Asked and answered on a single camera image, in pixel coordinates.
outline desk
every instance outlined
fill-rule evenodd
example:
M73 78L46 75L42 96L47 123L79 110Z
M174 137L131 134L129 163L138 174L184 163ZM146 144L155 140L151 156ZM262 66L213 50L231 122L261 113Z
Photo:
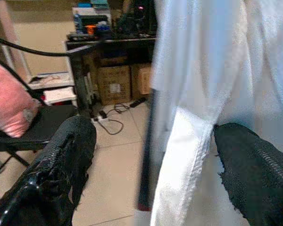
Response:
M148 48L153 47L156 38L136 38L136 39L118 39L106 40L100 45L100 50L120 50L130 48ZM66 41L66 49L71 50L85 45L94 45L96 41ZM89 104L87 100L87 90L85 87L83 56L75 56L70 58L70 67L75 81L75 92L77 95L78 110L80 114L89 116Z

